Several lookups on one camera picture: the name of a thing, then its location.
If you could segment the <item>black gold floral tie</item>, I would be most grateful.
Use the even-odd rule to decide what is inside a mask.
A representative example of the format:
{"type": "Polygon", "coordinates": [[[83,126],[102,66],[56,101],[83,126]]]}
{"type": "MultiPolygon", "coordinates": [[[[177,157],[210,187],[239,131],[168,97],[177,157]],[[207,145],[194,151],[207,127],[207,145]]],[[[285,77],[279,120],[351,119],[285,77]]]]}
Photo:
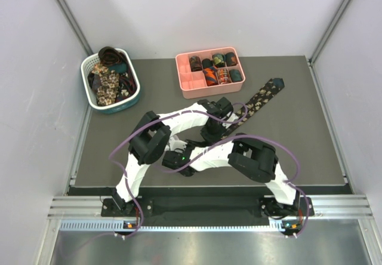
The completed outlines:
{"type": "Polygon", "coordinates": [[[221,139],[227,138],[234,131],[236,131],[241,125],[246,123],[249,118],[254,116],[263,106],[265,106],[276,94],[281,92],[285,88],[284,80],[282,78],[269,79],[257,93],[245,103],[246,107],[242,106],[235,112],[235,115],[242,121],[237,124],[230,125],[221,139]]]}

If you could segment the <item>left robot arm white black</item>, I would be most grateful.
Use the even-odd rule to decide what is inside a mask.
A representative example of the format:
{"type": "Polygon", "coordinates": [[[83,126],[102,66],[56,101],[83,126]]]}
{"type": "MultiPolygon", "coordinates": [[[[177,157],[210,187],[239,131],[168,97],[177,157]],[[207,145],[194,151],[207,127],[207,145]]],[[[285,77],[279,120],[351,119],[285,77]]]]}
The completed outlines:
{"type": "Polygon", "coordinates": [[[112,191],[117,211],[129,215],[137,205],[139,188],[146,171],[166,153],[180,153],[176,135],[194,127],[201,127],[202,146],[212,145],[226,134],[230,125],[239,122],[233,105],[226,98],[217,102],[199,100],[191,106],[157,115],[145,113],[132,133],[109,155],[109,160],[121,167],[122,178],[112,191]]]}

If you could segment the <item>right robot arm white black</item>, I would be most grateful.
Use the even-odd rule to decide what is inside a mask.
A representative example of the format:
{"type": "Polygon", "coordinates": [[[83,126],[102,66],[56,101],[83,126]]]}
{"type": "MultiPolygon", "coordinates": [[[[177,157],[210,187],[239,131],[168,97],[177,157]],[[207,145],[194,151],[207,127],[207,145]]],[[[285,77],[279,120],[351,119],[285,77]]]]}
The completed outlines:
{"type": "Polygon", "coordinates": [[[214,147],[172,138],[162,166],[185,177],[210,168],[231,167],[246,178],[265,184],[273,193],[273,198],[259,200],[264,215],[282,219],[299,214],[300,194],[287,183],[276,149],[264,141],[245,136],[214,147]]]}

